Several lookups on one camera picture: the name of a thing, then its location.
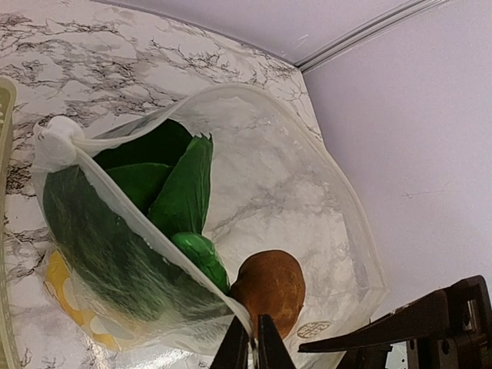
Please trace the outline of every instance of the plastic bag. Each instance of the plastic bag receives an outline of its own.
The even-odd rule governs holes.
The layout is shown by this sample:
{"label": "plastic bag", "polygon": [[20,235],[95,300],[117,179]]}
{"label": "plastic bag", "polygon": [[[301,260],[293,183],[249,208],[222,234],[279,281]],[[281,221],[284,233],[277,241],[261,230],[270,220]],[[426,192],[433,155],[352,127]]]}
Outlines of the plastic bag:
{"label": "plastic bag", "polygon": [[[211,200],[204,235],[214,242],[229,280],[235,281],[242,262],[252,254],[271,249],[289,252],[301,264],[307,296],[286,346],[295,352],[306,340],[330,335],[332,319],[348,317],[353,313],[350,306],[359,302],[351,295],[333,314],[327,311],[334,295],[358,289],[352,264],[344,266],[344,280],[326,283],[331,275],[327,261],[333,258],[326,243],[347,240],[344,217],[328,187],[332,176],[340,175],[339,169],[330,167],[334,163],[327,161],[298,119],[268,93],[246,85],[206,89],[91,139],[64,117],[55,117],[46,128],[35,128],[33,182],[68,266],[70,296],[77,309],[98,317],[95,326],[104,329],[97,332],[117,331],[118,349],[159,340],[186,351],[214,354],[234,314],[251,334],[244,307],[211,283],[92,159],[150,134],[168,118],[193,135],[213,138]],[[47,217],[43,199],[47,191],[66,201],[57,206],[69,208],[55,217],[58,228],[53,215],[50,220]],[[116,228],[115,234],[108,231]],[[91,255],[100,261],[97,270],[80,268],[77,258],[81,256],[67,253],[66,244],[71,243],[73,250],[81,240],[105,245],[95,251],[99,255]],[[133,271],[141,268],[139,278],[123,273],[118,277],[121,283],[115,283],[112,278],[121,270],[109,269],[108,252],[121,253],[122,260],[133,263]],[[108,273],[103,288],[91,282],[92,274],[101,271]],[[126,278],[130,283],[123,283]],[[368,310],[380,297],[371,298]],[[80,325],[90,323],[82,318]]]}

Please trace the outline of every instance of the white wall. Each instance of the white wall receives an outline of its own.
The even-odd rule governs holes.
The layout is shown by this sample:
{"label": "white wall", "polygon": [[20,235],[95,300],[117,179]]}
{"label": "white wall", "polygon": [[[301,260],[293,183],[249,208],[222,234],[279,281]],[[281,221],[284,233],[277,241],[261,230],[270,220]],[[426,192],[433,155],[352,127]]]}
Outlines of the white wall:
{"label": "white wall", "polygon": [[492,2],[418,15],[305,78],[374,231],[380,313],[474,274],[492,288]]}
{"label": "white wall", "polygon": [[170,15],[295,63],[408,0],[105,1]]}

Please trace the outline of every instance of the brown potato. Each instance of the brown potato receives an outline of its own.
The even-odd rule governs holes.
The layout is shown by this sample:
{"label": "brown potato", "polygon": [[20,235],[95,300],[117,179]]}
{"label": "brown potato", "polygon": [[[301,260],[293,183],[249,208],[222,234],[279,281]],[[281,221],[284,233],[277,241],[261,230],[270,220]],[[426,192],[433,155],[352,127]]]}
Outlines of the brown potato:
{"label": "brown potato", "polygon": [[301,266],[282,250],[250,256],[239,268],[229,295],[248,309],[258,336],[258,315],[269,314],[282,338],[298,320],[306,296]]}

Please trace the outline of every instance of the green vegetable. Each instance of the green vegetable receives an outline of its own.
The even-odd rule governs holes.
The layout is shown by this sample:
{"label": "green vegetable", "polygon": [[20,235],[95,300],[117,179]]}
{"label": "green vegetable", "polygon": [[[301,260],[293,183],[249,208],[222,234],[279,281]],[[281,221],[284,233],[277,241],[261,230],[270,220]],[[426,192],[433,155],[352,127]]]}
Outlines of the green vegetable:
{"label": "green vegetable", "polygon": [[168,119],[145,136],[100,152],[94,160],[105,171],[140,163],[159,163],[174,167],[191,139],[192,136],[185,127]]}
{"label": "green vegetable", "polygon": [[[138,209],[227,293],[227,274],[214,245],[200,235],[210,198],[212,151],[211,138],[192,138],[179,123],[168,120],[94,159]],[[176,324],[227,313],[214,294],[151,250],[100,199],[78,166],[48,174],[43,210],[67,262],[119,311],[145,321],[167,314]]]}
{"label": "green vegetable", "polygon": [[148,218],[169,238],[201,233],[210,199],[211,138],[194,137],[165,182]]}
{"label": "green vegetable", "polygon": [[177,233],[171,240],[222,292],[229,292],[228,274],[212,241],[191,232]]}
{"label": "green vegetable", "polygon": [[147,214],[171,170],[166,164],[143,163],[109,169],[107,173],[131,202]]}

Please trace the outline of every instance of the white marble surface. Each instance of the white marble surface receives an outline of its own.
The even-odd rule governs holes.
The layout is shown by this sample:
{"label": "white marble surface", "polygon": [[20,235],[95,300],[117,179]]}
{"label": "white marble surface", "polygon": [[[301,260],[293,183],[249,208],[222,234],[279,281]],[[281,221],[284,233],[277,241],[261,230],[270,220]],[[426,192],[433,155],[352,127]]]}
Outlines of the white marble surface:
{"label": "white marble surface", "polygon": [[[117,125],[210,85],[240,82],[271,92],[321,139],[301,73],[263,52],[153,15],[87,0],[16,0],[2,3],[0,75],[18,88],[4,222],[23,367],[206,367],[194,355],[165,347],[105,351],[46,297],[38,272],[49,236],[30,182],[32,128],[67,115],[90,135],[96,126]],[[346,250],[334,257],[347,260]]]}

